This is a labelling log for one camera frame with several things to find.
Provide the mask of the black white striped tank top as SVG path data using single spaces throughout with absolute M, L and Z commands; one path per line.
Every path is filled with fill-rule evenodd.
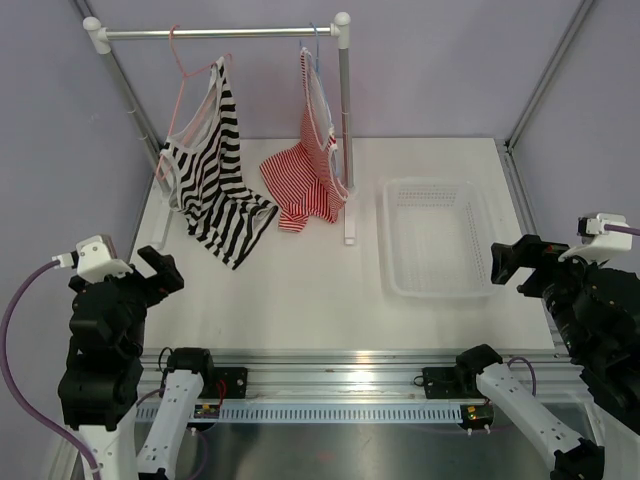
M 278 206 L 247 186 L 242 174 L 239 122 L 226 59 L 217 60 L 198 110 L 203 123 L 190 146 L 174 133 L 161 153 L 177 175 L 169 204 L 187 233 L 232 270 L 252 253 L 276 218 Z

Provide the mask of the pink wire hanger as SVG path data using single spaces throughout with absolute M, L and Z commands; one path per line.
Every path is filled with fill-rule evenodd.
M 169 129 L 168 129 L 168 133 L 167 133 L 167 137 L 173 137 L 174 136 L 174 129 L 176 126 L 176 120 L 178 117 L 178 114 L 180 112 L 180 107 L 182 104 L 182 99 L 183 99 L 183 95 L 184 95 L 184 91 L 186 88 L 186 84 L 188 83 L 188 81 L 193 78 L 196 77 L 202 73 L 207 72 L 208 74 L 211 74 L 212 71 L 215 71 L 216 74 L 219 73 L 219 65 L 217 61 L 214 61 L 211 64 L 205 65 L 197 70 L 194 71 L 189 71 L 188 69 L 186 69 L 183 65 L 183 62 L 180 58 L 180 55 L 175 47 L 175 32 L 177 30 L 180 29 L 180 25 L 179 24 L 174 24 L 171 26 L 171 28 L 169 29 L 169 46 L 171 49 L 171 53 L 173 55 L 173 58 L 175 60 L 175 63 L 180 71 L 181 74 L 181 83 L 180 83 L 180 87 L 179 87 L 179 91 L 178 91 L 178 95 L 175 101 L 175 105 L 174 105 L 174 109 L 173 109 L 173 113 L 172 113 L 172 117 L 171 117 L 171 121 L 170 121 L 170 125 L 169 125 Z M 204 116 L 203 113 L 197 113 L 192 120 L 189 122 L 189 124 L 184 128 L 184 130 L 182 132 L 178 133 L 178 136 L 181 136 L 181 143 L 184 146 L 190 146 L 192 144 L 192 138 L 195 136 L 196 133 L 196 128 L 197 127 L 201 127 L 203 120 L 202 117 Z M 176 184 L 177 184 L 177 180 L 176 177 L 177 175 L 172 171 L 172 167 L 170 165 L 170 162 L 168 161 L 168 159 L 164 156 L 163 153 L 159 154 L 159 159 L 158 159 L 158 164 L 156 166 L 155 169 L 155 179 L 160 182 L 161 180 L 166 180 L 167 184 L 173 188 Z

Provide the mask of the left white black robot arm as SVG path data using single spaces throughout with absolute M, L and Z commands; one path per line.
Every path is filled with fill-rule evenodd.
M 148 310 L 183 289 L 175 260 L 145 246 L 154 271 L 142 275 L 95 237 L 77 247 L 76 296 L 66 371 L 58 386 L 64 423 L 88 479 L 173 479 L 197 398 L 215 388 L 214 363 L 201 348 L 169 356 L 160 407 L 141 447 L 135 445 L 138 384 Z

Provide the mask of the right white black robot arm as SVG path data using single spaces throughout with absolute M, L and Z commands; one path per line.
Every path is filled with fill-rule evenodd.
M 552 479 L 639 476 L 639 278 L 587 255 L 527 234 L 491 247 L 491 281 L 506 284 L 520 268 L 532 273 L 517 290 L 543 301 L 580 378 L 598 408 L 604 443 L 568 428 L 526 390 L 490 346 L 456 358 L 454 384 L 497 406 L 544 460 Z

